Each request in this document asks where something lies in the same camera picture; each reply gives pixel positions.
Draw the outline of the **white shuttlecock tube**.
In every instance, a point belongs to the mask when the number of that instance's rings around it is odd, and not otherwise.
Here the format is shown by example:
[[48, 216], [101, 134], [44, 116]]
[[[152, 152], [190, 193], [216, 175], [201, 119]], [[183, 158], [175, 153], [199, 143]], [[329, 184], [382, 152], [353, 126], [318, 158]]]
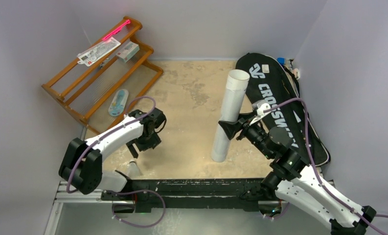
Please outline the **white shuttlecock tube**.
[[[250, 75], [243, 71], [234, 69], [228, 73], [225, 93], [221, 106], [220, 120], [235, 122], [241, 110]], [[217, 126], [211, 158], [217, 163], [225, 161], [228, 154], [230, 140], [220, 125]]]

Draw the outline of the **black CROSSWAY racket bag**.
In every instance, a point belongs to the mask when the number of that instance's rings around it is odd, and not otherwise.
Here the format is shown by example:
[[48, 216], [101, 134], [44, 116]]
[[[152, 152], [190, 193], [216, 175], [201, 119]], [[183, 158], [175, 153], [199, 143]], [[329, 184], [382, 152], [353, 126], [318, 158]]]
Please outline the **black CROSSWAY racket bag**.
[[250, 75], [250, 81], [246, 90], [246, 96], [250, 102], [265, 100], [273, 109], [263, 123], [268, 127], [283, 127], [292, 139], [292, 148], [308, 162], [314, 161], [308, 141], [308, 117], [304, 111], [304, 133], [307, 155], [303, 154], [303, 141], [298, 132], [298, 126], [293, 120], [294, 115], [291, 108], [286, 106], [292, 102], [299, 101], [297, 97], [291, 98], [284, 82], [288, 82], [287, 74], [277, 60], [271, 56], [261, 53], [247, 53], [237, 60], [235, 67]]

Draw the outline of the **black SPORT racket bag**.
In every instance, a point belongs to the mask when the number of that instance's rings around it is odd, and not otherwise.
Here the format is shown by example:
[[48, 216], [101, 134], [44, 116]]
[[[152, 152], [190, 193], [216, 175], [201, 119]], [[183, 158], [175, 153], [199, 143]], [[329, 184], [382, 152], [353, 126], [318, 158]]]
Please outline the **black SPORT racket bag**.
[[[285, 73], [288, 77], [288, 82], [284, 82], [284, 86], [289, 84], [287, 88], [288, 94], [291, 98], [300, 98], [300, 88], [298, 82], [298, 70], [293, 70], [291, 65], [283, 65]], [[304, 133], [304, 107], [301, 102], [295, 101], [286, 106], [287, 108], [291, 108], [292, 113], [294, 115], [293, 120], [296, 122], [296, 126], [298, 126], [298, 132], [300, 133], [299, 139], [303, 141], [303, 154], [307, 155], [306, 144], [305, 144], [305, 133]], [[311, 121], [308, 121], [308, 141], [310, 145], [310, 150], [312, 157], [315, 162], [316, 167], [321, 167], [330, 163], [331, 155], [326, 146], [321, 141], [318, 133], [316, 132]]]

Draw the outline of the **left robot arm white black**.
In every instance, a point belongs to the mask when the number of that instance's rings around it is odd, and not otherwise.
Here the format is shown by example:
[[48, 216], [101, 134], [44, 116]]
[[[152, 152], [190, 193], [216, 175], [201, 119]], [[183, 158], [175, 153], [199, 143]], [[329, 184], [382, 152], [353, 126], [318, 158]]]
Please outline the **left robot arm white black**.
[[102, 134], [87, 140], [71, 140], [58, 171], [68, 183], [66, 191], [87, 195], [101, 189], [113, 191], [119, 200], [130, 198], [132, 187], [127, 184], [128, 176], [117, 170], [103, 170], [103, 162], [124, 145], [135, 159], [139, 152], [156, 148], [161, 143], [158, 133], [166, 122], [165, 114], [158, 108], [148, 113], [135, 110]]

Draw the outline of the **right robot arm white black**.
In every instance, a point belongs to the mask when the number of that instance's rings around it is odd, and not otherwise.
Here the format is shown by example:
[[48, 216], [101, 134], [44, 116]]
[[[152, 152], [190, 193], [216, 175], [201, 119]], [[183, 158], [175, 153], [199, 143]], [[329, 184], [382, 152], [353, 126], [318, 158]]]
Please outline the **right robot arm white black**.
[[364, 235], [376, 215], [370, 206], [361, 206], [321, 178], [307, 158], [292, 149], [285, 128], [265, 132], [252, 113], [241, 114], [237, 121], [219, 121], [229, 140], [246, 138], [267, 159], [272, 171], [261, 182], [267, 199], [286, 200], [330, 228], [332, 235]]

